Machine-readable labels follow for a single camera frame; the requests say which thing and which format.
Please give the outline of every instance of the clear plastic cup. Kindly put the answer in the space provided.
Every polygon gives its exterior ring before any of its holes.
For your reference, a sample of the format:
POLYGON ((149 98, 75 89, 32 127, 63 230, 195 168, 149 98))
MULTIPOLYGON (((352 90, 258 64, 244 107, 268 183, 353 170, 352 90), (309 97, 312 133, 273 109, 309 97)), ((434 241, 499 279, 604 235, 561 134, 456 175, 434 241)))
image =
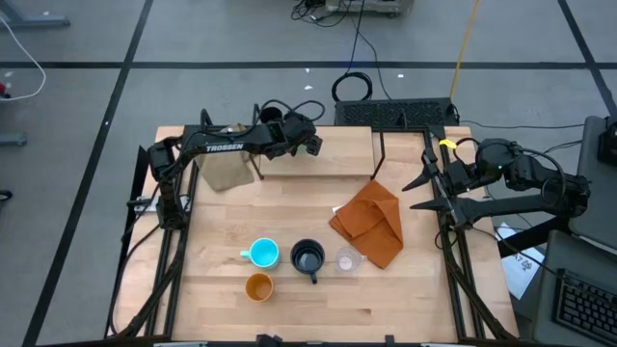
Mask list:
POLYGON ((366 256, 352 247, 343 247, 336 252, 336 269, 340 272, 349 273, 356 270, 366 256))

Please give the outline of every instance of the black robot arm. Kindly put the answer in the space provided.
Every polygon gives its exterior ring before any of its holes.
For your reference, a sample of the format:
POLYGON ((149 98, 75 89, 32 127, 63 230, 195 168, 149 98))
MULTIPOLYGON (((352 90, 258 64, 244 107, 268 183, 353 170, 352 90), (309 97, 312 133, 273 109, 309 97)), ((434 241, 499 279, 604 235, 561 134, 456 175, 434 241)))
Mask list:
POLYGON ((479 143, 473 163, 456 160, 445 165, 443 172, 437 166, 437 156, 431 148, 424 150, 422 174, 403 188, 403 191, 435 179, 441 195, 435 200, 418 203, 412 209, 448 212, 451 226, 472 227, 483 217, 544 211, 557 216, 575 217, 587 209, 589 184, 580 175, 563 173, 544 167, 536 156, 543 153, 526 149, 516 142, 488 139, 479 143), (459 194, 486 186, 504 178, 505 185, 515 191, 540 189, 540 194, 502 200, 458 198, 459 194))
POLYGON ((148 149, 150 169, 159 184, 160 198, 156 211, 160 226, 180 229, 186 226, 186 214, 177 198, 174 182, 187 165, 200 154, 214 154, 244 150, 250 154, 263 154, 268 159, 290 153, 295 155, 298 146, 307 147, 311 155, 318 155, 322 140, 315 135, 312 120, 296 112, 284 117, 276 108, 260 113, 262 123, 247 130, 219 132, 220 126, 186 125, 181 137, 169 137, 148 149), (177 158, 174 147, 180 145, 177 158))

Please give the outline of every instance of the white paper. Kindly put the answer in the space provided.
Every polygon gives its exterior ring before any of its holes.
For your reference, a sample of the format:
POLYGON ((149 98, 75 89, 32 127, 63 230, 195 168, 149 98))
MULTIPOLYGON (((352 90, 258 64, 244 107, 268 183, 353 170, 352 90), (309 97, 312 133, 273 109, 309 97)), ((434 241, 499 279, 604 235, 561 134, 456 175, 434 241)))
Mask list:
MULTIPOLYGON (((497 231, 498 235, 496 235, 496 237, 498 239, 504 239, 516 233, 516 231, 505 223, 502 223, 497 231)), ((531 256, 541 263, 544 261, 544 255, 534 248, 524 250, 523 254, 531 256)), ((503 266, 505 280, 508 284, 510 294, 520 300, 540 266, 526 256, 520 254, 504 257, 501 260, 501 265, 503 266)))

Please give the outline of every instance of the brown towel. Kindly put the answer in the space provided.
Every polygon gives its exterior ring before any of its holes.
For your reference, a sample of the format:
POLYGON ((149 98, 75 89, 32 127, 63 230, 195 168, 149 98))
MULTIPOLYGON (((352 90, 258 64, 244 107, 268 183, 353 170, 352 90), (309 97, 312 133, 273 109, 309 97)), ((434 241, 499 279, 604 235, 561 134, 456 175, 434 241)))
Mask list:
POLYGON ((403 249, 398 198, 376 180, 340 207, 330 226, 382 269, 403 249))

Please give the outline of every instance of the blue cup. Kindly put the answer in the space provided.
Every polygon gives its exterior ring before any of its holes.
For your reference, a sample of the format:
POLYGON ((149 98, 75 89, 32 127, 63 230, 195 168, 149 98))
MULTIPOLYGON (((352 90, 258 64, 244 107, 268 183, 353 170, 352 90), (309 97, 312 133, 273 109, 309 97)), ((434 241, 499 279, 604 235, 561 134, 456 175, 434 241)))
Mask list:
POLYGON ((240 256, 250 259, 256 267, 264 270, 277 267, 281 258, 279 246, 274 240, 267 237, 255 240, 251 245, 251 249, 240 252, 240 256))

